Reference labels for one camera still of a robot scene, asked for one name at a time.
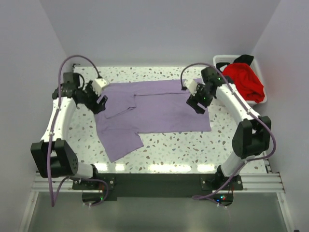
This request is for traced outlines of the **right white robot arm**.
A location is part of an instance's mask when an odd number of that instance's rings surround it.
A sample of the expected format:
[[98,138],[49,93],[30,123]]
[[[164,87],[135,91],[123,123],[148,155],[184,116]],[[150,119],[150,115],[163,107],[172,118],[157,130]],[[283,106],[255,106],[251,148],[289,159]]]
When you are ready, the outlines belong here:
[[196,113],[203,114],[213,99],[219,99],[237,125],[232,138],[232,153],[209,182],[213,188],[225,190],[248,162],[262,159],[262,153],[268,150],[274,140],[271,120],[251,108],[237,91],[233,80],[223,76],[217,68],[206,67],[201,76],[201,82],[193,79],[181,81],[182,90],[190,93],[187,104]]

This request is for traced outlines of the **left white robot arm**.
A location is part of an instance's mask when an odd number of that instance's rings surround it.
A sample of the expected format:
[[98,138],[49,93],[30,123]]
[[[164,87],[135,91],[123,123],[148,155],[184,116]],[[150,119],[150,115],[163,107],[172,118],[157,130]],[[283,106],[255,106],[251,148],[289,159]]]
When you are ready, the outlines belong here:
[[73,113],[82,104],[93,114],[105,110],[107,97],[102,94],[109,85],[103,77],[84,81],[79,73],[65,72],[63,82],[52,94],[53,110],[47,129],[39,142],[31,145],[30,151],[41,177],[72,177],[83,179],[88,189],[100,184],[97,169],[93,164],[83,164],[68,143],[68,133]]

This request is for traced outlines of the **purple t shirt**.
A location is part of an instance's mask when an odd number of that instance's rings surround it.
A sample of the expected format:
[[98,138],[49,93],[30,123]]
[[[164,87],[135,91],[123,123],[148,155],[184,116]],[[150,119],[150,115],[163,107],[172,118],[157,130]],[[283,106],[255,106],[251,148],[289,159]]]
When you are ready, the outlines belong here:
[[112,83],[96,130],[111,162],[143,147],[141,133],[211,131],[208,112],[197,114],[177,80]]

